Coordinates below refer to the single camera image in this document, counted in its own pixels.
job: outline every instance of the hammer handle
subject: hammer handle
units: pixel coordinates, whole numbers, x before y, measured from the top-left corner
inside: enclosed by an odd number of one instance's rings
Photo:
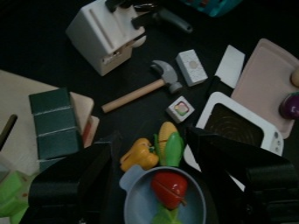
[[[130,94],[119,97],[117,100],[114,100],[113,102],[103,105],[102,108],[103,108],[105,113],[107,113],[111,110],[122,107],[129,102],[134,101],[135,99],[138,99],[143,95],[147,95],[149,93],[151,93],[153,91],[155,91],[158,88],[161,88],[163,86],[165,86],[165,80],[161,79],[161,80],[157,80],[155,82],[153,82],[151,84],[149,84],[147,86],[141,87],[137,91],[134,91]]]

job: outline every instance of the pink cutting board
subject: pink cutting board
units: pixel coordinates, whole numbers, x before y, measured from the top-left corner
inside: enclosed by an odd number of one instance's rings
[[[295,120],[285,119],[278,109],[286,96],[299,91],[290,81],[298,67],[298,58],[262,38],[231,95],[237,102],[277,126],[283,138],[290,136]]]

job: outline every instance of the yellow pepper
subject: yellow pepper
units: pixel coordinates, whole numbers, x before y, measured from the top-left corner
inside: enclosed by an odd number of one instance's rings
[[[121,158],[121,169],[126,172],[133,165],[141,165],[150,170],[158,165],[159,157],[147,138],[139,138],[127,154]]]

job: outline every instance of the purple object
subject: purple object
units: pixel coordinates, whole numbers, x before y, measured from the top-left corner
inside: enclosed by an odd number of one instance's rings
[[[285,98],[279,106],[279,113],[286,119],[299,119],[299,92]]]

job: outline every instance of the blue bowl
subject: blue bowl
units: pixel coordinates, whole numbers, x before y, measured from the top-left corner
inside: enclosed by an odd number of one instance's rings
[[[169,166],[161,166],[145,171],[139,165],[130,168],[119,182],[121,187],[127,192],[126,224],[151,224],[159,206],[159,201],[151,188],[151,181],[155,173],[161,170],[178,172],[189,180],[189,189],[185,197],[187,205],[179,205],[179,221],[183,224],[205,224],[207,216],[206,200],[202,189],[191,175],[183,170]]]

